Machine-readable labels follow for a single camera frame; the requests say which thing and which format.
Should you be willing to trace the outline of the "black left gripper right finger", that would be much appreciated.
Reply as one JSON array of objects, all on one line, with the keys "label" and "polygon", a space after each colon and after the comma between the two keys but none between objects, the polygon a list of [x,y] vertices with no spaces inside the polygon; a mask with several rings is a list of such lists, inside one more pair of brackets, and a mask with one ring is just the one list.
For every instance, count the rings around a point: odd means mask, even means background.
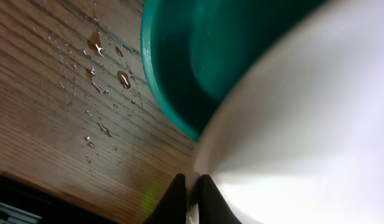
[{"label": "black left gripper right finger", "polygon": [[211,176],[208,174],[200,176],[196,187],[200,224],[241,224],[222,197]]}]

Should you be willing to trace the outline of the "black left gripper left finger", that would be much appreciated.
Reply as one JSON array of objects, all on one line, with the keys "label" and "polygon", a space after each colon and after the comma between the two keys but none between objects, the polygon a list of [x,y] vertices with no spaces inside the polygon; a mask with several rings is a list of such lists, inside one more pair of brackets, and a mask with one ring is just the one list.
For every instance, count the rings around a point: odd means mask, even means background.
[{"label": "black left gripper left finger", "polygon": [[186,213],[185,175],[177,174],[154,211],[143,224],[185,224]]}]

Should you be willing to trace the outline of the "pink plate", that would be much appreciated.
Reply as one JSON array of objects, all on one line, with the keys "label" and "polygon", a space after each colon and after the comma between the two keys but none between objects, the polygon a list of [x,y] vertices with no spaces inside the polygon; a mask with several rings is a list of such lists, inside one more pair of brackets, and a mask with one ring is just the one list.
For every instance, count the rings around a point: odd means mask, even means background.
[{"label": "pink plate", "polygon": [[254,64],[194,171],[243,223],[384,223],[384,1],[330,1]]}]

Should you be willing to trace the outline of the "teal plastic tray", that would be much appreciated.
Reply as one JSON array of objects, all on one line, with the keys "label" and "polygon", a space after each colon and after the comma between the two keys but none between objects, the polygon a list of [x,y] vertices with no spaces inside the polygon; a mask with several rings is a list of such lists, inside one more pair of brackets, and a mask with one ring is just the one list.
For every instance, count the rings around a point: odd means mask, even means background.
[{"label": "teal plastic tray", "polygon": [[162,112],[198,140],[220,103],[323,0],[147,0],[141,56]]}]

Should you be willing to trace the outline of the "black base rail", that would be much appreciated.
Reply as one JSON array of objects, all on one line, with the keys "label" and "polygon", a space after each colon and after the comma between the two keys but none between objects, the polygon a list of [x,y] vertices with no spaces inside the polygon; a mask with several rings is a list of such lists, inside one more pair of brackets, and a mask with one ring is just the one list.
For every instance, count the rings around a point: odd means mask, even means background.
[{"label": "black base rail", "polygon": [[24,182],[0,175],[0,223],[110,224],[113,222]]}]

